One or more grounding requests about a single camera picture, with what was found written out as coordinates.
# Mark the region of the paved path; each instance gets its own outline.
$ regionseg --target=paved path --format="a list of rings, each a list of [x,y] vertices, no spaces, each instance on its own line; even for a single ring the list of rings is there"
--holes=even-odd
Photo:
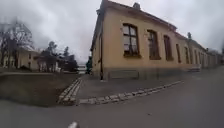
[[[166,84],[181,81],[184,75],[180,74],[176,77],[152,78],[148,80],[136,79],[113,79],[109,81],[99,81],[90,79],[88,76],[83,77],[83,86],[77,94],[77,99],[87,99],[94,97],[105,97],[117,95],[119,93],[130,93],[139,90],[155,88]]]
[[[118,104],[36,108],[0,101],[2,128],[222,128],[224,68],[182,85]]]

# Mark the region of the sky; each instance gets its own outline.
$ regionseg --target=sky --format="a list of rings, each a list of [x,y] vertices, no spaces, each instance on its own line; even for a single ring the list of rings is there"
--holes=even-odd
[[[224,40],[224,1],[222,0],[112,0],[132,6],[174,24],[182,35],[205,48],[219,50]],[[96,10],[101,0],[0,0],[0,22],[13,18],[23,21],[32,31],[36,48],[47,47],[49,41],[63,52],[69,46],[79,63],[90,55]]]

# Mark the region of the downspout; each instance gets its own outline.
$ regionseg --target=downspout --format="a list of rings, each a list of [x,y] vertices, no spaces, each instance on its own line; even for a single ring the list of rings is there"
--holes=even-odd
[[[101,55],[101,58],[100,58],[100,80],[103,80],[104,79],[104,71],[103,71],[103,44],[104,44],[104,32],[103,32],[103,29],[104,29],[104,12],[102,14],[102,22],[101,22],[101,25],[102,25],[102,30],[101,30],[101,34],[100,34],[100,37],[101,37],[101,44],[100,44],[100,55]]]
[[[189,32],[188,33],[188,41],[187,41],[187,44],[188,44],[188,51],[189,51],[189,59],[190,59],[190,61],[189,61],[189,63],[191,64],[191,65],[193,65],[194,63],[194,61],[193,61],[193,49],[192,49],[192,45],[190,44],[190,42],[192,41],[192,37],[191,37],[191,33]]]

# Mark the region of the wall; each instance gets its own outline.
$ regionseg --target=wall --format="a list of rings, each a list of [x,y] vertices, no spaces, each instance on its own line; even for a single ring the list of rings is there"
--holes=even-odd
[[[101,31],[99,31],[99,33],[97,33],[97,38],[96,38],[96,42],[92,51],[92,56],[93,56],[93,60],[92,60],[92,71],[94,76],[100,76],[100,65],[101,65],[101,42],[102,42],[102,36],[101,36]]]
[[[38,53],[37,52],[33,52],[33,51],[25,51],[25,50],[21,50],[19,52],[19,60],[18,60],[18,67],[21,66],[26,66],[29,67],[29,62],[30,62],[30,68],[33,70],[37,70],[38,69],[38,65],[37,65],[37,61],[35,61],[33,59],[34,56],[37,56]],[[4,66],[3,67],[7,67],[6,62],[8,61],[8,57],[6,56],[4,58]],[[10,63],[12,63],[11,68],[15,68],[15,60],[13,59],[13,57],[10,57]]]
[[[123,24],[133,24],[137,26],[138,43],[140,58],[127,58],[124,57],[124,45],[123,45]],[[157,32],[159,54],[161,60],[150,60],[149,47],[148,47],[148,32],[152,29]],[[166,27],[159,25],[158,23],[151,22],[150,20],[140,19],[138,16],[128,14],[125,12],[118,12],[115,9],[109,8],[106,11],[105,20],[103,24],[103,70],[104,78],[110,78],[113,74],[115,78],[120,77],[155,77],[156,75],[180,73],[179,71],[187,70],[193,67],[208,67],[207,55],[204,49],[198,45],[189,43],[188,40],[180,38],[175,32],[169,30]],[[166,60],[165,45],[163,36],[168,35],[171,40],[171,49],[173,61]],[[178,62],[178,55],[176,44],[180,47],[181,63]],[[192,64],[190,62],[189,45],[192,47]],[[186,62],[185,47],[188,49],[189,63]],[[99,60],[99,36],[96,40],[96,45],[93,50],[93,71],[97,72],[100,69],[100,65],[97,63]],[[198,52],[204,54],[204,61],[202,57],[199,58]]]

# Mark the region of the window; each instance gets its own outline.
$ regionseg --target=window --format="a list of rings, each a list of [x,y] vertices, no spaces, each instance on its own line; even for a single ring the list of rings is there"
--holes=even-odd
[[[186,63],[189,64],[188,48],[185,47]]]
[[[207,63],[208,63],[207,54],[204,54],[204,61],[205,61],[205,65],[207,66]]]
[[[166,60],[168,61],[173,60],[170,37],[167,35],[164,36],[164,44],[165,44],[165,51],[166,51]]]
[[[181,58],[180,58],[180,47],[179,47],[179,44],[176,44],[176,49],[177,49],[178,63],[181,63]]]
[[[31,63],[30,62],[28,62],[28,67],[31,68]]]
[[[149,45],[149,57],[151,60],[159,60],[159,46],[158,46],[158,38],[157,33],[153,30],[148,30],[148,45]]]
[[[31,53],[29,53],[29,59],[31,59]]]
[[[193,52],[191,48],[189,48],[189,54],[190,54],[190,62],[191,64],[193,64]]]
[[[102,34],[100,34],[99,36],[99,60],[98,60],[98,63],[101,63],[101,45],[102,45]]]
[[[123,41],[124,41],[124,54],[125,55],[138,55],[138,36],[137,27],[124,24],[123,25]]]
[[[195,63],[198,64],[198,55],[197,55],[197,51],[194,50],[194,54],[195,54]]]
[[[198,52],[198,56],[199,56],[199,64],[201,64],[201,54],[200,54],[200,52]]]
[[[5,61],[5,66],[8,66],[8,61]]]
[[[205,61],[204,61],[204,54],[203,53],[201,53],[201,58],[202,58],[202,65],[204,66]]]
[[[12,66],[12,67],[14,66],[14,61],[11,62],[11,66]]]

